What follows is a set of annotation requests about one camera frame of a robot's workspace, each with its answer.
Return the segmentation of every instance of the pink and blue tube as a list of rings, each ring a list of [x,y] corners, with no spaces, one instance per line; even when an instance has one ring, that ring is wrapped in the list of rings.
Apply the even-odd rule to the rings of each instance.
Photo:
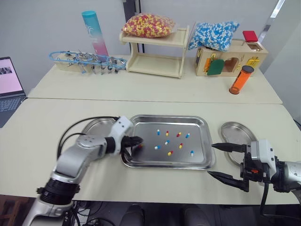
[[[102,30],[98,23],[97,15],[95,11],[85,11],[81,13],[86,24],[88,34],[91,38],[92,45],[97,55],[108,55],[107,47],[104,43]]]

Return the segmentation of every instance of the red block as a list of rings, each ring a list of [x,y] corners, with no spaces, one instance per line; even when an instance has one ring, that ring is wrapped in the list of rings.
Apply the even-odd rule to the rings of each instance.
[[[243,31],[243,35],[244,35],[246,42],[258,41],[255,31]]]

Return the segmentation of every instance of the laptop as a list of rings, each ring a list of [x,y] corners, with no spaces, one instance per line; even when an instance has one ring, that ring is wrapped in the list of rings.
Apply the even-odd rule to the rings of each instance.
[[[0,128],[26,99],[10,57],[0,58]]]

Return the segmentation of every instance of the cylindrical bottle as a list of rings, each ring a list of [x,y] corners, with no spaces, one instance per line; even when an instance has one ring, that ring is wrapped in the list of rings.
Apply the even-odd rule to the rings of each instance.
[[[95,11],[85,11],[81,13],[87,27],[88,34],[91,38],[95,53],[98,55],[108,55],[107,47],[103,40],[102,30],[98,23]]]
[[[239,75],[237,76],[235,82],[229,89],[229,92],[232,94],[238,94],[241,91],[244,84],[246,83],[246,81],[248,80],[248,78],[251,76],[253,71],[254,68],[252,68],[251,66],[244,65]]]

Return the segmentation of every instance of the wooden shelf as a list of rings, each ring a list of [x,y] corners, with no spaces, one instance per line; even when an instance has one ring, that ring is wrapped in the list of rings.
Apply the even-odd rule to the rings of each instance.
[[[183,71],[188,35],[189,26],[178,28],[176,32],[166,37],[153,39],[135,37],[121,32],[119,36],[121,43],[124,45],[129,42],[131,45],[131,56],[127,61],[127,71],[180,78]],[[139,53],[137,43],[182,48],[182,57]]]
[[[138,53],[129,71],[163,76],[179,77],[181,57]]]
[[[127,42],[132,42],[132,43],[159,45],[159,46],[184,47],[186,32],[188,32],[187,28],[178,28],[176,32],[171,33],[166,37],[152,38],[152,39],[140,38],[140,37],[127,34],[125,32],[121,32],[119,39],[121,42],[123,42],[123,44],[126,44]]]

